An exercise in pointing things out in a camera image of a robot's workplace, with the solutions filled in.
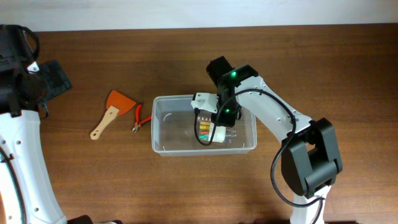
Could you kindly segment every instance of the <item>wooden handle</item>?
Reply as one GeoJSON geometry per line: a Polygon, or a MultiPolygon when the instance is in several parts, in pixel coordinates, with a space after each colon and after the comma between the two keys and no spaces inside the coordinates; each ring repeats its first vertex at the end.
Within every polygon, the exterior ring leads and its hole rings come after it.
{"type": "Polygon", "coordinates": [[[118,116],[118,112],[119,110],[116,107],[110,106],[109,109],[106,110],[104,117],[102,118],[102,121],[90,134],[90,138],[92,140],[97,140],[98,138],[100,138],[101,133],[104,131],[107,125],[118,116]]]}

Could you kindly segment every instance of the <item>clear plastic container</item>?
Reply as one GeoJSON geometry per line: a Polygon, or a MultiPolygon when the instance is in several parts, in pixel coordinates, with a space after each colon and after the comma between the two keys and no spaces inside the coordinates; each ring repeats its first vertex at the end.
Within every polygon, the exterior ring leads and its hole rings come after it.
{"type": "Polygon", "coordinates": [[[202,146],[193,130],[193,95],[158,96],[152,107],[152,148],[161,156],[244,154],[257,146],[256,117],[242,108],[231,141],[202,146]]]}

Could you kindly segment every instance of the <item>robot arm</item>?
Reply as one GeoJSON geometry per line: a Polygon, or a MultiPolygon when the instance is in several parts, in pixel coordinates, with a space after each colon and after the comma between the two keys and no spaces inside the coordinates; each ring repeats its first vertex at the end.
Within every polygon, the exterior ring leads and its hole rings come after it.
{"type": "Polygon", "coordinates": [[[343,168],[331,123],[325,118],[312,121],[299,113],[277,96],[249,65],[235,69],[220,57],[212,61],[206,71],[217,86],[218,94],[197,93],[191,103],[195,111],[212,112],[211,120],[216,126],[229,127],[234,126],[241,106],[253,112],[283,145],[282,175],[295,193],[294,203],[286,200],[276,185],[274,188],[285,202],[295,206],[290,222],[324,223],[325,204],[317,199],[326,198],[343,168]],[[293,123],[295,132],[292,139],[287,140],[293,123]],[[315,147],[307,152],[306,144],[315,147]]]}
{"type": "Polygon", "coordinates": [[[0,192],[7,223],[64,224],[40,144],[38,104],[47,86],[37,74],[38,37],[26,27],[1,25],[0,43],[0,192]]]}

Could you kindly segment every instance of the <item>pliers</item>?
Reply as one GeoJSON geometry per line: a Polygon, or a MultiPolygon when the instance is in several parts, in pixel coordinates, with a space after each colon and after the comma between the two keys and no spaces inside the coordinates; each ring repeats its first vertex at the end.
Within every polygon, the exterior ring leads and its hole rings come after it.
{"type": "Polygon", "coordinates": [[[143,124],[145,124],[146,122],[148,122],[152,119],[152,115],[150,115],[147,118],[140,121],[141,108],[142,108],[142,104],[139,104],[136,108],[136,122],[134,123],[135,125],[132,129],[132,132],[134,132],[134,133],[137,133],[138,129],[141,128],[141,126],[143,124]]]}

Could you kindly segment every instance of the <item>wooden table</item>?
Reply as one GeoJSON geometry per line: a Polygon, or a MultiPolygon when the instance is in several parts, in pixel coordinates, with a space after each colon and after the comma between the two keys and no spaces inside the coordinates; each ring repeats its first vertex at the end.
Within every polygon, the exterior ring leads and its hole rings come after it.
{"type": "MultiPolygon", "coordinates": [[[[89,137],[110,90],[145,102],[216,91],[205,72],[224,55],[250,64],[286,102],[334,125],[343,172],[325,220],[398,219],[398,24],[227,29],[110,30],[40,34],[40,62],[57,59],[73,90],[49,102],[43,153],[67,218],[124,223],[252,223],[288,220],[272,189],[279,148],[257,121],[258,145],[245,155],[160,157],[150,126],[131,133],[134,112],[89,137]]],[[[280,169],[277,183],[292,198],[280,169]]]]}

